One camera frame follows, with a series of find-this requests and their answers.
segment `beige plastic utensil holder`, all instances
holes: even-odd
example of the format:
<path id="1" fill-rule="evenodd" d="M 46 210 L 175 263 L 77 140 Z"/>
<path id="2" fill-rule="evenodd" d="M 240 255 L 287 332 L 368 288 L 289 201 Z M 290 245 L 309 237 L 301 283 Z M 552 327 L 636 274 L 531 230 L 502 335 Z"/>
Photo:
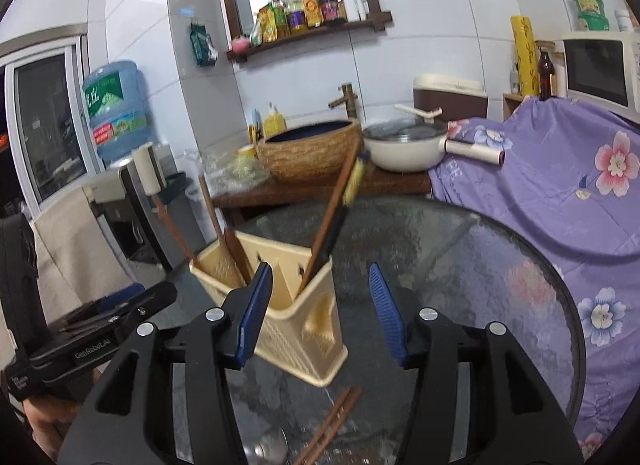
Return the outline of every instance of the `beige plastic utensil holder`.
<path id="1" fill-rule="evenodd" d="M 252 271 L 261 261 L 273 269 L 273 292 L 255 353 L 309 384 L 329 385 L 347 358 L 335 301 L 333 261 L 330 259 L 298 294 L 301 274 L 311 258 L 310 249 L 242 232 L 236 235 Z M 191 264 L 191 273 L 220 306 L 226 294 L 242 284 L 223 257 L 218 242 L 205 249 L 198 259 L 205 271 Z"/>

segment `glass table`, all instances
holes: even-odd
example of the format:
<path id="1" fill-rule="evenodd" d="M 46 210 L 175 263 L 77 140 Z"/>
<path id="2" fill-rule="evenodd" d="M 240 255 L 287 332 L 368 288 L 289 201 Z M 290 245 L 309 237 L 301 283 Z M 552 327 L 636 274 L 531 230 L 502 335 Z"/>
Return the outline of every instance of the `glass table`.
<path id="1" fill-rule="evenodd" d="M 284 207 L 239 229 L 310 247 L 325 208 L 325 203 Z M 259 357 L 250 359 L 243 371 L 229 371 L 244 442 L 257 441 L 267 429 L 281 427 L 292 463 L 341 390 L 361 385 L 360 400 L 318 463 L 394 462 L 417 371 L 403 371 L 386 348 L 368 289 L 368 270 L 375 262 L 392 283 L 411 289 L 423 306 L 436 308 L 452 321 L 476 327 L 491 321 L 506 324 L 569 421 L 575 422 L 586 372 L 577 309 L 554 268 L 512 230 L 442 202 L 359 199 L 332 257 L 340 326 L 349 356 L 326 388 L 300 381 Z M 178 303 L 199 297 L 197 308 L 188 308 L 194 309 L 194 315 L 210 305 L 192 276 L 181 276 L 177 284 Z M 200 291 L 194 293 L 194 287 Z M 176 385 L 179 388 L 180 377 Z M 177 418 L 186 413 L 178 415 L 174 411 Z M 188 458 L 188 439 L 184 443 L 187 449 L 178 451 L 178 456 L 183 453 Z"/>

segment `yellow plastic wrap roll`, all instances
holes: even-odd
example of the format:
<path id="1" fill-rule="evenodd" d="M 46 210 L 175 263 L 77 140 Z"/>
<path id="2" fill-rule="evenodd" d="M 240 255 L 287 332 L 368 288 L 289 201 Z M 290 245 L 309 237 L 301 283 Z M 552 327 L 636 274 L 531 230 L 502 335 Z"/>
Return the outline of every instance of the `yellow plastic wrap roll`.
<path id="1" fill-rule="evenodd" d="M 540 76 L 538 73 L 538 56 L 533 39 L 533 28 L 529 17 L 513 15 L 511 17 L 513 38 L 518 53 L 518 74 L 520 75 L 520 92 L 523 96 L 540 95 Z"/>

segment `wooden mirror frame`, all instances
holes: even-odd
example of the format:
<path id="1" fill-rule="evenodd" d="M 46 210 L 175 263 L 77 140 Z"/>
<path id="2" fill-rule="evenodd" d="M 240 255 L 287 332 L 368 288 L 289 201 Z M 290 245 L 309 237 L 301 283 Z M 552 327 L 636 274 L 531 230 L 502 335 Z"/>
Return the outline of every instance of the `wooden mirror frame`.
<path id="1" fill-rule="evenodd" d="M 231 35 L 231 38 L 233 39 L 242 35 L 240 16 L 238 14 L 238 5 L 236 4 L 236 0 L 224 1 L 226 9 L 226 19 L 229 24 L 229 33 Z M 226 56 L 230 61 L 242 63 L 246 62 L 247 57 L 250 55 L 254 55 L 256 53 L 260 53 L 261 51 L 270 50 L 283 44 L 296 42 L 317 35 L 325 35 L 340 30 L 350 30 L 356 28 L 372 28 L 374 31 L 384 31 L 386 23 L 393 21 L 391 12 L 382 12 L 382 10 L 380 9 L 379 0 L 367 0 L 367 3 L 369 5 L 369 13 L 367 13 L 367 18 L 365 20 L 347 22 L 336 26 L 321 26 L 318 28 L 313 28 L 304 33 L 292 34 L 290 36 L 277 39 L 274 42 L 266 42 L 261 44 L 260 46 L 252 47 L 243 55 L 238 55 L 233 51 L 228 51 L 226 53 Z"/>

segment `green container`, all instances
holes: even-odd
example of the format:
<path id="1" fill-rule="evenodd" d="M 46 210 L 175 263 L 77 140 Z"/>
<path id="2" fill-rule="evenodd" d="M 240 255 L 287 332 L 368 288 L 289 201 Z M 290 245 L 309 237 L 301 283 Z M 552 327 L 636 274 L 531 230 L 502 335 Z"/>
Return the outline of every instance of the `green container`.
<path id="1" fill-rule="evenodd" d="M 574 0 L 574 3 L 578 7 L 578 13 L 596 13 L 605 16 L 602 0 Z"/>
<path id="2" fill-rule="evenodd" d="M 578 12 L 578 25 L 582 31 L 609 31 L 609 20 L 597 13 Z"/>

